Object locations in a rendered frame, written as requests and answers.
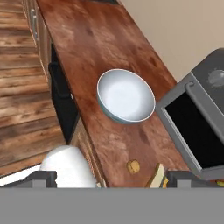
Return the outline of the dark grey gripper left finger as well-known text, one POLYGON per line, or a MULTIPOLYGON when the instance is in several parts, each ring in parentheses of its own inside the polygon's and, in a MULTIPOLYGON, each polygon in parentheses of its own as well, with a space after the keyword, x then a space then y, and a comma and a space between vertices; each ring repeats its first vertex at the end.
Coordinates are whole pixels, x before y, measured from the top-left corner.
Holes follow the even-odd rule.
POLYGON ((34 171, 26 178, 3 185, 3 188, 56 188, 56 171, 34 171))

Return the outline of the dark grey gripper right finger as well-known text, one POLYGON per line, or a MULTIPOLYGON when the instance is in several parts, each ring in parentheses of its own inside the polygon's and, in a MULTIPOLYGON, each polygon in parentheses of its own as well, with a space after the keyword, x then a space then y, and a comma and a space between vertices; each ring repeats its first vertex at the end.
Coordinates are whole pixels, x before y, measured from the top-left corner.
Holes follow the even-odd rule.
POLYGON ((217 188, 214 182, 200 179, 190 171, 168 171, 168 187, 172 188, 217 188))

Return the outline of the tan hotdog bun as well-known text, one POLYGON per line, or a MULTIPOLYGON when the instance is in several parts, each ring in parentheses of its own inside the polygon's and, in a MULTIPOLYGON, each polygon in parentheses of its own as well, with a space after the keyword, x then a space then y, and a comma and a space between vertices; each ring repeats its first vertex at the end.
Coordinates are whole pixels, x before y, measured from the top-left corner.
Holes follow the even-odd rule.
POLYGON ((162 164, 157 164, 154 174, 146 184, 146 188, 166 188, 168 184, 167 170, 162 164))

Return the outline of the yellow cookie dough ball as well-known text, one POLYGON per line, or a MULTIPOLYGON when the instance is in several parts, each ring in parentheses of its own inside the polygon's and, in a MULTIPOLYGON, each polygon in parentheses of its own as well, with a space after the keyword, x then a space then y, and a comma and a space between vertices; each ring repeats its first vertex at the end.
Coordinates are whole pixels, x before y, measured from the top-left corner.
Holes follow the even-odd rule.
POLYGON ((130 160, 127 163, 127 169, 131 174, 138 173, 140 171, 140 164, 137 160, 130 160))

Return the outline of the pale blue bowl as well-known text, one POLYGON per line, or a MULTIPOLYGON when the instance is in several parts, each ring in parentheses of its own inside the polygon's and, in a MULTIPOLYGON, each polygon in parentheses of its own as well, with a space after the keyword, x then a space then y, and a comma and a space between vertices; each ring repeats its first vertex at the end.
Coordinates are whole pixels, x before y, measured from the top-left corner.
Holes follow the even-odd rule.
POLYGON ((125 69, 110 69, 97 81, 97 100, 103 113, 119 123, 140 123, 151 117, 155 95, 139 75, 125 69))

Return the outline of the white round object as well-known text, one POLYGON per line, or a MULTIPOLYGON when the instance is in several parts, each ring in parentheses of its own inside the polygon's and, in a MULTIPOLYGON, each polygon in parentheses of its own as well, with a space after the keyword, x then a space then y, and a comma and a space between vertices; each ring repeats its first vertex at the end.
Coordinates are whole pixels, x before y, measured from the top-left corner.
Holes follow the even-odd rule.
POLYGON ((58 188, 96 188, 88 161, 77 147, 61 145, 49 151, 39 169, 56 172, 58 188))

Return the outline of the grey toaster oven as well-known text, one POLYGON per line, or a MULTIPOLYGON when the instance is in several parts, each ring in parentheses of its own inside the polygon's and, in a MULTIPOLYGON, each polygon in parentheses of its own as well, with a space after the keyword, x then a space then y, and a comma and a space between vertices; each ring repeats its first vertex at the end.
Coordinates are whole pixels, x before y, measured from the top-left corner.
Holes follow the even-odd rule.
POLYGON ((189 169, 201 179, 224 179, 224 47, 165 94, 156 111, 189 169))

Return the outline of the wooden cupboard door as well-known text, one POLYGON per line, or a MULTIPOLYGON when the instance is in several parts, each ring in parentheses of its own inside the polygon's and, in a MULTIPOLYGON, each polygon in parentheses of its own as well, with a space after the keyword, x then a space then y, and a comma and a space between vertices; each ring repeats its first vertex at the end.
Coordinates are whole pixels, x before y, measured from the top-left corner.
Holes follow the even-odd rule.
POLYGON ((88 137, 88 133, 80 118, 78 119, 70 144, 77 146, 87 160, 90 170, 96 180, 96 185, 98 187, 106 188, 107 183, 104 178, 99 159, 95 154, 95 149, 90 143, 90 138, 88 137))

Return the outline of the wooden cupboard run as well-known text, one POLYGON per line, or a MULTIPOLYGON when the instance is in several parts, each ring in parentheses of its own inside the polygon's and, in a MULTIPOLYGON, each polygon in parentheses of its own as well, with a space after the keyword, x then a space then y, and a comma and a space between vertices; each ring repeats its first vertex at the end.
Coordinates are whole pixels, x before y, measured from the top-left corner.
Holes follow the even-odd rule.
POLYGON ((50 74, 48 70, 48 65, 51 62, 51 38, 49 36, 46 23, 41 15, 40 9, 38 7, 37 0, 22 0, 22 5, 24 7, 24 14, 28 20, 28 25, 32 34, 32 27, 31 27, 31 9, 35 10, 35 14, 37 16, 36 19, 36 31, 38 34, 38 41, 35 42, 34 37, 34 44, 37 47, 38 56, 40 60, 40 64, 43 68, 46 80, 48 84, 51 84, 50 82, 50 74))

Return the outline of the dark hob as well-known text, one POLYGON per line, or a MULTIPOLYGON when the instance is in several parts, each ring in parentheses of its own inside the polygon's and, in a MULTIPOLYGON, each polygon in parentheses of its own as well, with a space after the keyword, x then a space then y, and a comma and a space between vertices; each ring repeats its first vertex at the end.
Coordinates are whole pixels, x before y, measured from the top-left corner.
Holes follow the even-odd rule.
POLYGON ((105 4, 119 4, 117 0, 90 0, 90 1, 95 1, 99 3, 105 3, 105 4))

